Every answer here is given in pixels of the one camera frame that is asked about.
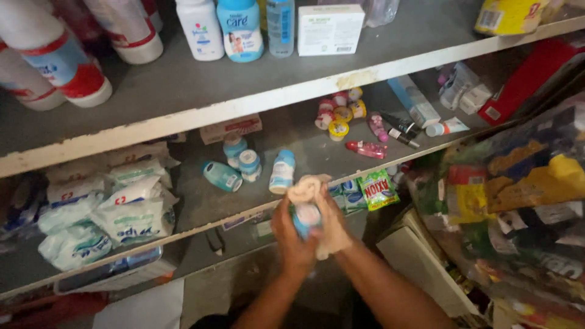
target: white tube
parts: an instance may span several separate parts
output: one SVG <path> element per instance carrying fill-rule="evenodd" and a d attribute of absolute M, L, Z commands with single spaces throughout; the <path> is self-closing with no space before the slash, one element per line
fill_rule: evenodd
<path fill-rule="evenodd" d="M 432 124 L 426 127 L 425 132 L 430 137 L 435 137 L 466 130 L 469 130 L 469 127 L 462 123 L 461 120 L 457 119 L 456 116 L 454 116 L 453 118 L 445 120 L 442 123 Z"/>

